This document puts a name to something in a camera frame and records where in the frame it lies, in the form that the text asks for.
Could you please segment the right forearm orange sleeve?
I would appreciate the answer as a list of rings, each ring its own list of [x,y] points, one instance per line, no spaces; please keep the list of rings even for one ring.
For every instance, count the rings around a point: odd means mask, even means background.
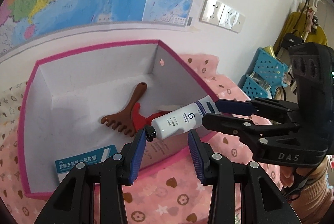
[[[315,169],[298,168],[309,175],[300,197],[290,204],[302,223],[333,223],[333,189],[327,183],[329,163],[325,158]]]

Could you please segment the right hand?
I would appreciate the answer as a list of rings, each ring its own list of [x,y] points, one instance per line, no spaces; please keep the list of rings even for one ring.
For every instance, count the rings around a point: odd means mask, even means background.
[[[280,166],[280,180],[283,187],[291,187],[295,181],[294,173],[305,176],[310,169],[303,167]]]

